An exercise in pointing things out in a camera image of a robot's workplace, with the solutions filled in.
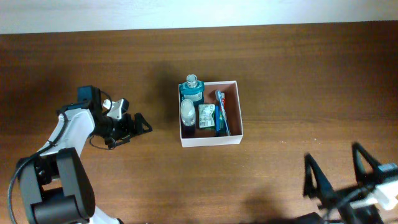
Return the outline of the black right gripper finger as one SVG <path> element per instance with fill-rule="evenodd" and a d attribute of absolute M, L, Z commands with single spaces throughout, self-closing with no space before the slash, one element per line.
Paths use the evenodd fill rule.
<path fill-rule="evenodd" d="M 379 174 L 378 167 L 381 163 L 376 160 L 362 145 L 358 142 L 352 144 L 354 172 L 357 183 L 368 184 L 377 183 Z M 372 171 L 366 172 L 362 158 L 370 165 Z"/>
<path fill-rule="evenodd" d="M 335 196 L 335 191 L 323 171 L 312 157 L 307 153 L 304 155 L 305 177 L 303 196 L 318 199 L 330 199 Z"/>

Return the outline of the clear pump soap bottle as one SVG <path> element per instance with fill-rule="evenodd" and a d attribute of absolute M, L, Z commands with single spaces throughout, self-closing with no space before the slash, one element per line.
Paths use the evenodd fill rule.
<path fill-rule="evenodd" d="M 185 137 L 193 137 L 196 130 L 196 111 L 193 101 L 184 99 L 180 104 L 180 118 L 182 122 L 182 134 Z"/>

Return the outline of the blue Listerine mouthwash bottle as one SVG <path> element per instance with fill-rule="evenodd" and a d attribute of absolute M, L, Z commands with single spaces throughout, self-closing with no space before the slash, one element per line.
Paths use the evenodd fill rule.
<path fill-rule="evenodd" d="M 179 84 L 180 101 L 189 99 L 194 106 L 204 104 L 205 84 L 195 74 L 187 75 L 186 82 Z"/>

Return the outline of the green and white soap packet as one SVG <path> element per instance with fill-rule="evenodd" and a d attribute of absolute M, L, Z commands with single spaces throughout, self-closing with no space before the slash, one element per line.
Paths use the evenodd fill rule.
<path fill-rule="evenodd" d="M 215 111 L 214 104 L 198 105 L 200 129 L 215 129 Z"/>

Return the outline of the blue disposable razor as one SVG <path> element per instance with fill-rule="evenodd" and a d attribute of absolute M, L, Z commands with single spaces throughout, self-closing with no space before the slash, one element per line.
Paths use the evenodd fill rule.
<path fill-rule="evenodd" d="M 220 130 L 221 130 L 221 125 L 220 125 L 220 109 L 219 106 L 215 106 L 215 134 L 216 137 L 220 136 Z"/>

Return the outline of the green Colgate toothpaste tube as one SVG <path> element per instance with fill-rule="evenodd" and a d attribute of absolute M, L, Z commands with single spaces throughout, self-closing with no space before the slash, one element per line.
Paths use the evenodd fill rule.
<path fill-rule="evenodd" d="M 228 130 L 227 130 L 227 119 L 226 119 L 226 115 L 224 114 L 224 107 L 223 107 L 223 104 L 222 104 L 221 100 L 222 100 L 222 98 L 218 98 L 218 103 L 220 104 L 220 114 L 223 117 L 222 118 L 223 119 L 223 129 L 224 129 L 225 134 L 227 134 L 228 133 Z"/>

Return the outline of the blue and white toothbrush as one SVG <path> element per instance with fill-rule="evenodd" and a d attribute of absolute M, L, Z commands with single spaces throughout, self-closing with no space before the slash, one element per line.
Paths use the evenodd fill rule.
<path fill-rule="evenodd" d="M 225 107 L 224 107 L 223 92 L 221 92 L 221 90 L 215 90 L 215 95 L 216 95 L 216 99 L 220 103 L 220 109 L 221 109 L 221 114 L 223 116 L 223 121 L 224 121 L 224 126 L 225 126 L 226 133 L 227 133 L 228 136 L 231 136 L 231 132 L 229 130 L 229 125 L 228 125 L 228 119 L 227 119 L 227 115 L 226 115 L 226 110 L 225 110 Z"/>

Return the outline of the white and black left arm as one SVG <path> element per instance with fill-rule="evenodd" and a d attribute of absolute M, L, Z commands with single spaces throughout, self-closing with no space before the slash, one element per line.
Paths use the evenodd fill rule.
<path fill-rule="evenodd" d="M 107 215 L 96 205 L 95 193 L 81 163 L 81 152 L 95 136 L 103 150 L 111 151 L 133 137 L 151 132 L 141 113 L 127 113 L 125 98 L 113 101 L 92 85 L 78 88 L 77 102 L 57 110 L 58 123 L 46 143 L 16 164 L 7 190 L 7 211 L 12 223 L 12 191 L 19 184 L 29 223 L 113 223 L 120 218 Z"/>

